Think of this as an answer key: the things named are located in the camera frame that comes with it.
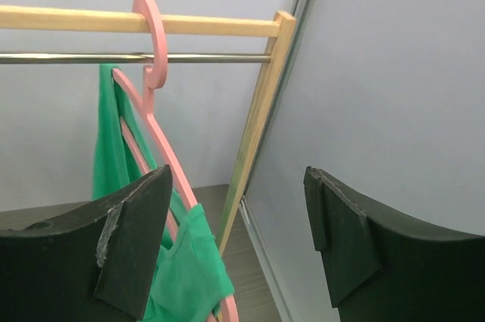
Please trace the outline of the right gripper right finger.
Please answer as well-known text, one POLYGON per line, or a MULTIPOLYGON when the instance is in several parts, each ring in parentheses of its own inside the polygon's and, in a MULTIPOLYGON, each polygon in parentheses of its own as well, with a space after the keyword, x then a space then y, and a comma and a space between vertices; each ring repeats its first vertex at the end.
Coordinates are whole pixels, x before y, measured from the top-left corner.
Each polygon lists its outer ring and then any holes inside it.
POLYGON ((411 217, 307 167, 305 201, 342 321, 482 321, 484 238, 411 217))

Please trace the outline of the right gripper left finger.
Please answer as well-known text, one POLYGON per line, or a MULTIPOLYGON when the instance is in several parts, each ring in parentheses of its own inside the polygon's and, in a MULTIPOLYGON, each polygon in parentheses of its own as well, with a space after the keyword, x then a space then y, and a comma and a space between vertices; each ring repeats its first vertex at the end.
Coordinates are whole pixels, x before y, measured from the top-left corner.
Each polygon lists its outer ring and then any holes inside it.
POLYGON ((143 318, 171 200, 160 167, 22 230, 1 232, 3 321, 143 318))

